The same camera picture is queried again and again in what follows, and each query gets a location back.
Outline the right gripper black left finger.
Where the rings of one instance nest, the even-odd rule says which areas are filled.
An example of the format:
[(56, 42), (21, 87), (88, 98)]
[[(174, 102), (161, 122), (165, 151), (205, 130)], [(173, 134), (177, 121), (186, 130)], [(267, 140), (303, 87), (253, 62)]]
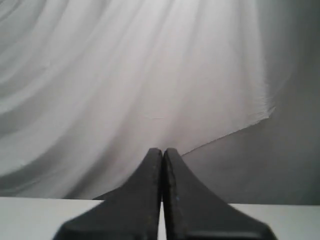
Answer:
[(139, 167), (104, 201), (66, 221), (58, 240), (156, 240), (161, 206), (162, 152), (148, 150)]

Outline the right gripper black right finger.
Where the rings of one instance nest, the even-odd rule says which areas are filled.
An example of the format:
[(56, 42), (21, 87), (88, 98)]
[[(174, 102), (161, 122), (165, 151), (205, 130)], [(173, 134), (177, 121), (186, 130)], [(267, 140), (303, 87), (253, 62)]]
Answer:
[(210, 191), (175, 148), (162, 160), (162, 199), (168, 240), (275, 240), (265, 223)]

